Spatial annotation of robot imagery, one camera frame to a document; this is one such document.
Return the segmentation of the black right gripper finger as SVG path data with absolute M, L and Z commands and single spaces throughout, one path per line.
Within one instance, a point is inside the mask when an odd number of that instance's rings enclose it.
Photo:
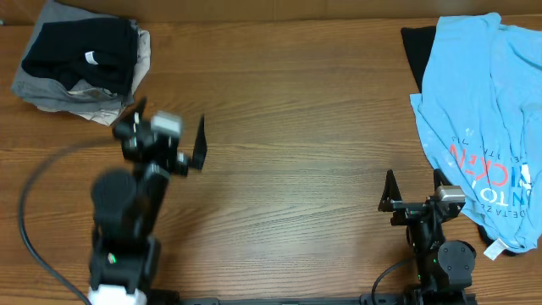
M 434 170 L 434 188 L 438 189 L 440 186 L 451 186 L 450 181 L 445 177 L 445 174 L 441 169 Z
M 380 212 L 393 212 L 398 204 L 402 204 L 401 193 L 394 172 L 389 169 L 386 173 L 384 190 L 379 201 L 378 210 Z

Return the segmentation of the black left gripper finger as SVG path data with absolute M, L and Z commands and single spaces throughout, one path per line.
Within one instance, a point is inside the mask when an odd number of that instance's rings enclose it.
M 126 114 L 126 122 L 129 125 L 140 124 L 142 122 L 143 113 L 147 105 L 147 98 L 143 97 L 133 108 Z
M 206 156 L 207 139 L 205 136 L 205 117 L 202 116 L 198 125 L 196 140 L 191 159 L 191 167 L 193 169 L 201 170 L 203 168 Z

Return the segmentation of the black t-shirt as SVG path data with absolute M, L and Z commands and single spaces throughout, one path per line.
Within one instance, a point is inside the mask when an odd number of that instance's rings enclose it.
M 22 69 L 53 79 L 67 90 L 80 80 L 126 95 L 137 61 L 138 35 L 126 19 L 93 18 L 50 22 L 22 60 Z

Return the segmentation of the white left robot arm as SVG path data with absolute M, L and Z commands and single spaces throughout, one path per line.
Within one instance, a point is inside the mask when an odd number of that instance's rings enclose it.
M 133 169 L 109 169 L 91 188 L 91 305 L 180 303 L 177 291 L 152 289 L 162 250 L 152 232 L 171 177 L 204 165 L 205 122 L 199 122 L 192 154 L 186 154 L 178 149 L 181 117 L 158 112 L 144 119 L 146 103 L 141 100 L 112 126 L 113 138 Z

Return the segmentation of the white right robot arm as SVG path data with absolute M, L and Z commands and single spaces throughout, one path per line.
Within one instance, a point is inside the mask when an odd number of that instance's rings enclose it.
M 371 303 L 402 305 L 477 305 L 474 294 L 466 293 L 473 284 L 477 257 L 465 241 L 448 241 L 442 225 L 456 218 L 466 203 L 460 186 L 452 185 L 439 169 L 434 171 L 434 194 L 424 202 L 404 202 L 394 172 L 386 173 L 379 211 L 391 213 L 390 224 L 404 226 L 413 255 L 385 270 L 373 283 Z M 417 285 L 395 295 L 376 293 L 380 281 L 391 271 L 414 262 Z

